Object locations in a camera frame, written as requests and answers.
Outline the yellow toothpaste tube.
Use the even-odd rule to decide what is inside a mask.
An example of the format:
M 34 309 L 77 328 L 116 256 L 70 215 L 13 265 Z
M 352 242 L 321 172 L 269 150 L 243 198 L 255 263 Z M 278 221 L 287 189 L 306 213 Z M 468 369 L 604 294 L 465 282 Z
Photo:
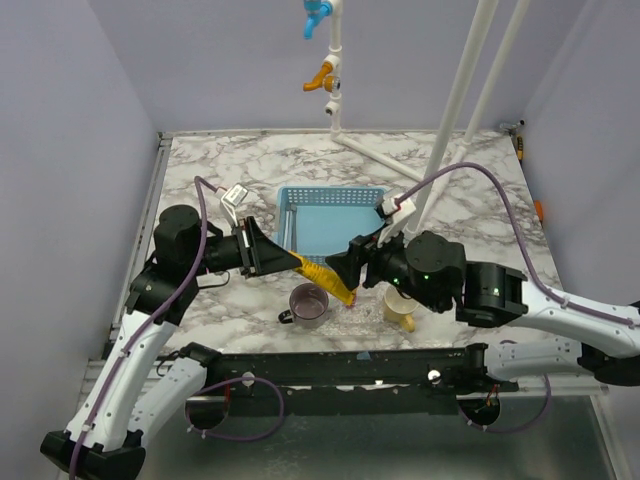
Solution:
M 325 290 L 345 306 L 356 297 L 356 291 L 349 290 L 335 271 L 316 264 L 297 253 L 292 252 L 292 255 L 301 262 L 301 266 L 294 269 L 296 273 Z

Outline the pink toothpaste tube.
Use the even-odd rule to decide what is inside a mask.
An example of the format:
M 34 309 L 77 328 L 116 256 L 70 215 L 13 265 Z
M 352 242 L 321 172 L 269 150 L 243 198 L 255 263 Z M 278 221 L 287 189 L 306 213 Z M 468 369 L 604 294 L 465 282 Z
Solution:
M 347 305 L 345 306 L 345 308 L 347 308 L 347 309 L 351 310 L 351 309 L 355 308 L 356 304 L 357 304 L 357 298 L 356 298 L 356 297 L 354 297 L 354 298 L 352 299 L 352 301 L 351 301 L 349 304 L 347 304 Z

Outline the purple translucent cup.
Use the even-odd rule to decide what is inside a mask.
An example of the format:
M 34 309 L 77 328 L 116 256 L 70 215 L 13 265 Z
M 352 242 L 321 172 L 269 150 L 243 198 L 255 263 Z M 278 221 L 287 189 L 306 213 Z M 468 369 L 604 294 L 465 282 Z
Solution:
M 278 315 L 278 321 L 283 325 L 316 329 L 326 322 L 328 309 L 327 292 L 313 283 L 304 283 L 293 289 L 289 296 L 288 309 Z

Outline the blue plastic basket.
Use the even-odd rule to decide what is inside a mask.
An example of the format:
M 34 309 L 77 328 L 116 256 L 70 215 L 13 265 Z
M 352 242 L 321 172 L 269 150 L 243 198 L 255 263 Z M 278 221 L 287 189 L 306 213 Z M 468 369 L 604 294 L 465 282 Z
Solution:
M 282 187 L 277 196 L 273 239 L 285 248 L 285 210 L 295 204 L 295 253 L 322 264 L 326 256 L 345 251 L 354 237 L 370 234 L 383 225 L 376 204 L 384 194 L 380 187 Z

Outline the clear textured round tray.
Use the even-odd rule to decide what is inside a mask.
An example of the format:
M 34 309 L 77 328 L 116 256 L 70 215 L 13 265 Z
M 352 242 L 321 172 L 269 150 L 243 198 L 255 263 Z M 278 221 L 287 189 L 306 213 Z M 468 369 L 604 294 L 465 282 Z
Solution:
M 342 303 L 332 303 L 327 321 L 320 327 L 326 335 L 332 336 L 374 336 L 388 333 L 391 327 L 382 320 L 380 310 L 369 302 L 347 307 Z

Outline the yellow mug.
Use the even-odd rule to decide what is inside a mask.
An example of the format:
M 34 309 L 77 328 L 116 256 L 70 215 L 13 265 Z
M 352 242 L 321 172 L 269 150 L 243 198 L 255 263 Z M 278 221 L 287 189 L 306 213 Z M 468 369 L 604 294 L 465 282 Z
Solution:
M 417 301 L 406 298 L 394 287 L 388 287 L 383 295 L 383 319 L 412 333 L 415 331 L 413 314 L 418 306 Z

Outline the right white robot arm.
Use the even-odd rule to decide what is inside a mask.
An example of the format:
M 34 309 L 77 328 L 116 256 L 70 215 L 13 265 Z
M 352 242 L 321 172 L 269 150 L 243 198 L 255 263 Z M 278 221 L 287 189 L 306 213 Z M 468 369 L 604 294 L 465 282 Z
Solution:
M 472 327 L 551 334 L 544 341 L 483 347 L 483 357 L 459 370 L 471 391 L 549 373 L 590 374 L 616 386 L 639 383 L 636 306 L 602 304 L 537 286 L 519 270 L 467 260 L 462 244 L 428 231 L 385 244 L 375 235 L 358 236 L 326 262 L 350 290 L 385 282 L 435 313 L 454 311 L 457 321 Z

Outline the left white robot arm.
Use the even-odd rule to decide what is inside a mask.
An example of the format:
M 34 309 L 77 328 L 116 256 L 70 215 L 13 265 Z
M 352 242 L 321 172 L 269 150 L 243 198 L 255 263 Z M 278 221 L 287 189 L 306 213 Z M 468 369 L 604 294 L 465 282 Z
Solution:
M 72 479 L 134 479 L 152 438 L 193 393 L 214 393 L 222 380 L 215 353 L 181 355 L 149 391 L 156 358 L 199 292 L 205 273 L 237 269 L 247 277 L 293 270 L 302 262 L 272 242 L 248 217 L 232 234 L 196 209 L 164 210 L 155 250 L 130 286 L 117 340 L 90 394 L 62 431 L 48 433 L 41 452 Z

